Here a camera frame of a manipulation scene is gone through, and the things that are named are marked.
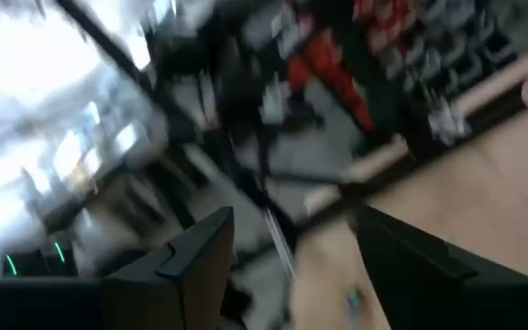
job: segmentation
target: wooden desk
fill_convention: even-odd
[[[381,162],[389,159],[370,165],[363,160],[348,172],[364,180]],[[321,188],[307,205],[313,210],[333,198],[331,188]],[[360,202],[528,275],[528,113]],[[349,329],[345,299],[355,286],[366,294],[359,316],[363,328],[388,329],[344,218],[299,246],[294,328]]]

